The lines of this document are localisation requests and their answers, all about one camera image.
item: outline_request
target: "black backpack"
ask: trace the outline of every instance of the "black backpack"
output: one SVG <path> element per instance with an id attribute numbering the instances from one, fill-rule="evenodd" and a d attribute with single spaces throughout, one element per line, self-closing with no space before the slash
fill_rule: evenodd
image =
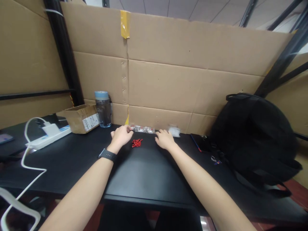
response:
<path id="1" fill-rule="evenodd" d="M 294 160 L 297 140 L 283 113 L 271 102 L 246 93 L 227 95 L 210 141 L 244 185 L 275 197 L 290 196 L 283 182 L 302 166 Z M 282 185 L 286 190 L 269 189 Z"/>

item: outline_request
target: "hand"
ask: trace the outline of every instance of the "hand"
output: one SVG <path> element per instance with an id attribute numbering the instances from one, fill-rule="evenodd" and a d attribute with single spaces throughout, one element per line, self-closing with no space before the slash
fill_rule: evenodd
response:
<path id="1" fill-rule="evenodd" d="M 173 136 L 166 130 L 160 129 L 159 132 L 156 132 L 158 137 L 155 137 L 155 141 L 159 147 L 169 150 L 171 147 L 175 146 Z"/>
<path id="2" fill-rule="evenodd" d="M 127 144 L 132 138 L 134 132 L 129 125 L 124 125 L 111 132 L 112 141 L 107 150 L 117 154 L 121 147 Z"/>

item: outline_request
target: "forearm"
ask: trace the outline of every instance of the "forearm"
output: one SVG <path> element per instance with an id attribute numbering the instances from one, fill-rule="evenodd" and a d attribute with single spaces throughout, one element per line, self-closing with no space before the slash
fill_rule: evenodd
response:
<path id="1" fill-rule="evenodd" d="M 190 187 L 208 211 L 219 230 L 255 230 L 227 192 L 178 145 L 168 149 Z"/>
<path id="2" fill-rule="evenodd" d="M 113 153 L 118 149 L 107 148 Z M 102 198 L 112 167 L 111 160 L 98 159 L 61 200 L 40 231 L 83 230 Z"/>

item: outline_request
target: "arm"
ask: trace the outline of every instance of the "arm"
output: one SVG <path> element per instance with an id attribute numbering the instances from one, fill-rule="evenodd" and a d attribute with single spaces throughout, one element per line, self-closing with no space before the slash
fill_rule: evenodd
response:
<path id="1" fill-rule="evenodd" d="M 107 150 L 117 154 L 132 138 L 133 131 L 129 130 L 125 125 L 111 132 L 112 142 Z M 111 160 L 98 159 L 61 200 L 40 231 L 83 230 L 102 198 L 112 167 Z"/>
<path id="2" fill-rule="evenodd" d="M 171 134 L 166 130 L 160 130 L 156 134 L 158 136 L 155 137 L 156 143 L 170 152 L 199 201 L 218 225 L 219 230 L 255 230 L 227 192 L 207 171 L 182 151 L 174 142 Z"/>

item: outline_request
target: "charging cable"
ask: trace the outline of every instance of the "charging cable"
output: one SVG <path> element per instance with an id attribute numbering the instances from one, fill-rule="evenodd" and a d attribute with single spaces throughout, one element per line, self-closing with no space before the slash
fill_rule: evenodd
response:
<path id="1" fill-rule="evenodd" d="M 28 122 L 26 123 L 26 126 L 25 126 L 25 132 L 24 132 L 24 135 L 25 135 L 25 138 L 26 140 L 28 141 L 28 147 L 26 148 L 25 150 L 25 153 L 23 154 L 23 157 L 21 159 L 21 165 L 22 167 L 26 168 L 26 169 L 32 169 L 32 170 L 39 170 L 39 171 L 42 171 L 20 194 L 18 197 L 16 197 L 15 200 L 13 200 L 13 196 L 8 192 L 6 191 L 5 189 L 3 188 L 0 188 L 0 195 L 7 201 L 9 202 L 11 205 L 7 208 L 7 210 L 4 212 L 2 218 L 1 218 L 1 228 L 3 231 L 9 231 L 9 228 L 7 226 L 7 223 L 6 223 L 6 216 L 7 214 L 9 213 L 9 211 L 11 210 L 12 207 L 15 207 L 16 209 L 18 209 L 19 211 L 21 212 L 24 212 L 28 215 L 31 215 L 35 218 L 35 223 L 34 225 L 32 226 L 32 228 L 30 229 L 30 231 L 33 231 L 36 226 L 38 225 L 39 223 L 39 220 L 41 218 L 40 214 L 35 211 L 35 210 L 32 210 L 32 209 L 29 209 L 27 208 L 26 206 L 24 206 L 23 204 L 21 204 L 18 200 L 22 197 L 22 195 L 31 187 L 31 185 L 33 185 L 33 183 L 38 179 L 40 178 L 41 175 L 43 175 L 47 169 L 44 169 L 44 168 L 34 168 L 34 167 L 28 167 L 24 164 L 24 161 L 25 161 L 25 157 L 28 153 L 28 151 L 31 149 L 31 141 L 27 135 L 27 131 L 28 131 L 28 126 L 29 126 L 29 123 L 31 120 L 33 119 L 41 119 L 44 121 L 44 124 L 46 126 L 50 125 L 49 122 L 47 122 L 46 120 L 42 119 L 42 118 L 39 118 L 39 117 L 33 117 L 31 119 L 28 120 Z"/>

